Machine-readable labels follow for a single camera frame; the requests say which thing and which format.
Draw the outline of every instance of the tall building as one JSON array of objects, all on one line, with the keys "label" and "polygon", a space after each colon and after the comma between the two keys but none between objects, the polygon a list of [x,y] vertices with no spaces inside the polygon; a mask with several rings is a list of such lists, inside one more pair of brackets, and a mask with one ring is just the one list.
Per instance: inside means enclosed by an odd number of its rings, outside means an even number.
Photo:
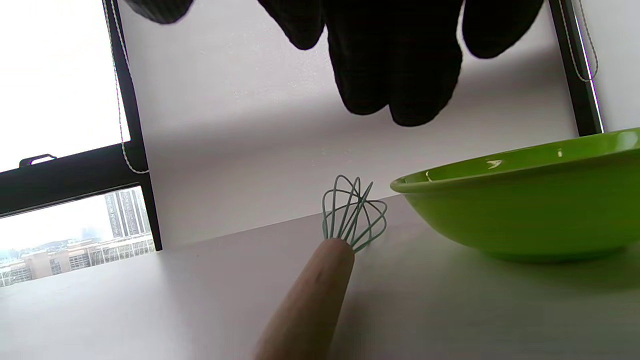
[{"label": "tall building", "polygon": [[140,188],[120,190],[104,196],[114,238],[151,232],[147,207]]}]

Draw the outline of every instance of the whisk head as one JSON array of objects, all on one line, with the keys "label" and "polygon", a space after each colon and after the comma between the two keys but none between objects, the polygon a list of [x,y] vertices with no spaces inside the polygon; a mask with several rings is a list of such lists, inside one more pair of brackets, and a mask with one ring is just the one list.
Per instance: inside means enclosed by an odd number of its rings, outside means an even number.
[{"label": "whisk head", "polygon": [[[348,184],[346,189],[339,188],[340,180]],[[358,252],[384,233],[387,229],[387,204],[382,200],[367,199],[372,187],[373,182],[362,192],[359,177],[353,182],[344,175],[335,178],[333,189],[327,190],[322,197],[325,239],[343,239],[354,252]]]}]

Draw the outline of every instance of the black glove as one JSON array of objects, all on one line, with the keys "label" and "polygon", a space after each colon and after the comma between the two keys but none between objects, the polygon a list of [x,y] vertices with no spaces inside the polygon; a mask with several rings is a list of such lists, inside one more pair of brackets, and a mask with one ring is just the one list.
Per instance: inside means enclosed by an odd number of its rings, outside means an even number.
[{"label": "black glove", "polygon": [[[192,0],[126,0],[161,24],[178,21]],[[458,82],[456,38],[462,0],[258,0],[298,49],[317,43],[324,24],[335,82],[347,110],[368,115],[389,105],[399,125],[433,120]],[[493,58],[517,42],[543,0],[466,0],[469,51]]]},{"label": "black glove", "polygon": [[131,9],[158,24],[173,24],[187,13],[193,0],[126,0]]},{"label": "black glove", "polygon": [[462,33],[478,58],[494,58],[531,27],[543,0],[466,0]]}]

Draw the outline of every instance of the sky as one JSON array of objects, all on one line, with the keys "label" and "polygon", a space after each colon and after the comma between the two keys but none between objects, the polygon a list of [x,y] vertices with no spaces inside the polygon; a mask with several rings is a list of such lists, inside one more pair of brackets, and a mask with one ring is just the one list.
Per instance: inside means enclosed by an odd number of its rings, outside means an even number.
[{"label": "sky", "polygon": [[0,250],[80,238],[84,227],[95,228],[104,239],[113,237],[104,195],[0,218]]},{"label": "sky", "polygon": [[0,172],[32,156],[119,143],[118,90],[102,3],[7,1],[3,12],[12,16],[0,22]]}]

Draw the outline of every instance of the bowl rim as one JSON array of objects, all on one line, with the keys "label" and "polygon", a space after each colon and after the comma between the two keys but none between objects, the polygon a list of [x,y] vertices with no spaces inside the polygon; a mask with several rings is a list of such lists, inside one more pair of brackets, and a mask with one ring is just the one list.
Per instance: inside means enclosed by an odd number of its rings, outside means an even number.
[{"label": "bowl rim", "polygon": [[455,165],[455,164],[464,163],[464,162],[467,162],[467,161],[480,160],[480,159],[485,159],[485,158],[488,158],[488,157],[491,157],[491,156],[500,156],[500,155],[503,155],[503,154],[510,154],[510,153],[513,153],[513,152],[526,151],[526,150],[533,149],[533,148],[536,148],[536,147],[541,147],[541,146],[559,145],[559,144],[564,144],[564,143],[567,143],[567,142],[579,142],[579,141],[584,141],[584,139],[586,139],[586,138],[592,138],[592,137],[596,137],[596,136],[599,136],[599,137],[605,137],[605,136],[606,137],[613,137],[613,136],[616,136],[618,134],[628,133],[628,132],[632,132],[632,133],[635,133],[637,135],[640,135],[640,127],[633,127],[633,128],[630,128],[630,129],[611,131],[609,133],[600,133],[600,134],[594,134],[594,135],[588,135],[588,136],[581,136],[581,137],[578,137],[578,138],[559,140],[559,141],[556,141],[556,142],[541,143],[541,144],[538,144],[538,145],[521,147],[519,149],[496,152],[496,153],[493,153],[493,154],[488,154],[488,155],[484,155],[484,156],[478,156],[476,158],[470,158],[470,159],[465,159],[465,160],[461,160],[461,161],[455,161],[453,163],[448,163],[448,164],[445,164],[445,165],[439,165],[437,167],[428,168],[428,169],[425,169],[425,170],[422,170],[422,171],[413,172],[411,174],[398,177],[397,179],[393,180],[390,183],[390,187],[391,187],[391,189],[393,191],[395,191],[397,193],[417,193],[417,192],[424,192],[425,189],[432,188],[434,186],[441,186],[441,185],[444,185],[444,184],[452,184],[452,183],[459,183],[459,182],[465,182],[466,183],[467,181],[474,181],[474,180],[477,180],[477,179],[486,179],[488,177],[497,177],[497,176],[506,175],[506,174],[513,174],[513,173],[516,173],[516,172],[528,172],[528,171],[531,171],[531,170],[554,169],[556,167],[567,167],[567,166],[571,166],[571,165],[574,165],[574,164],[581,164],[581,163],[583,163],[585,161],[593,161],[593,160],[602,159],[602,158],[610,158],[612,156],[619,156],[621,154],[628,154],[630,152],[640,152],[640,147],[636,147],[636,148],[633,148],[633,149],[614,151],[614,152],[610,152],[608,154],[590,156],[590,157],[582,158],[582,159],[563,161],[563,162],[560,162],[560,163],[547,163],[547,164],[543,164],[543,165],[532,165],[532,166],[516,168],[516,169],[512,169],[512,170],[502,170],[502,171],[498,171],[498,172],[492,172],[491,174],[476,174],[476,175],[469,175],[469,176],[451,177],[451,178],[448,178],[448,179],[441,179],[441,180],[419,181],[419,182],[416,182],[416,183],[405,183],[404,182],[404,179],[406,177],[408,177],[408,176],[413,176],[413,175],[417,175],[417,174],[423,174],[425,172],[429,172],[429,171],[436,170],[436,169],[443,168],[443,167],[448,167],[448,166]]}]

